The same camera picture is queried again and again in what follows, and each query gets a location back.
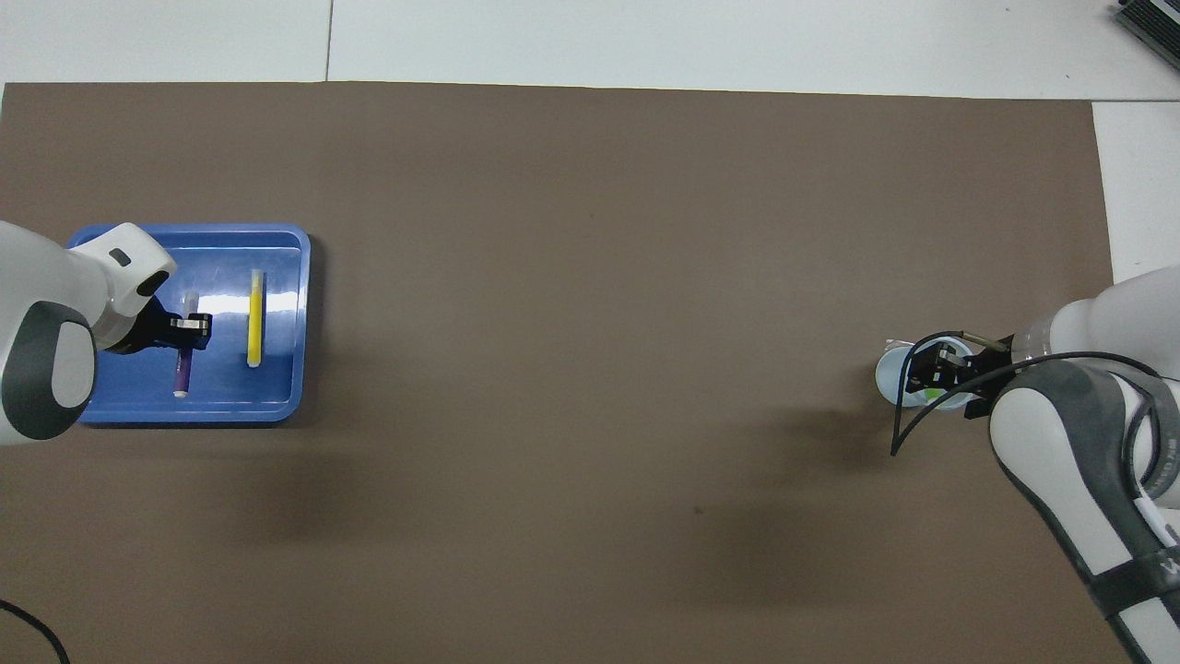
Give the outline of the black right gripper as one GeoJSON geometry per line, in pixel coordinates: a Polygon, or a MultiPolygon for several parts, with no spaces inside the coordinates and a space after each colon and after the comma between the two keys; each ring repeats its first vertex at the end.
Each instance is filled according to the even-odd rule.
{"type": "MultiPolygon", "coordinates": [[[[956,340],[931,340],[914,348],[912,375],[907,379],[907,408],[933,405],[958,384],[953,374],[965,366],[965,356],[961,351],[956,340]]],[[[1011,382],[1012,364],[1009,348],[1003,351],[989,348],[968,357],[964,381],[977,381],[977,384],[971,387],[974,399],[962,409],[963,418],[970,421],[990,415],[999,392],[1011,382]]]]}

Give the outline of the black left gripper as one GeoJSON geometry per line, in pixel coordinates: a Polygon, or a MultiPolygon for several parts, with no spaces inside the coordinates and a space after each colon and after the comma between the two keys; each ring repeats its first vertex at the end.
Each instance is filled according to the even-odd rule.
{"type": "Polygon", "coordinates": [[[119,354],[130,356],[150,348],[203,351],[209,346],[211,333],[211,314],[189,314],[182,318],[179,314],[168,311],[159,298],[152,297],[119,340],[119,354]]]}

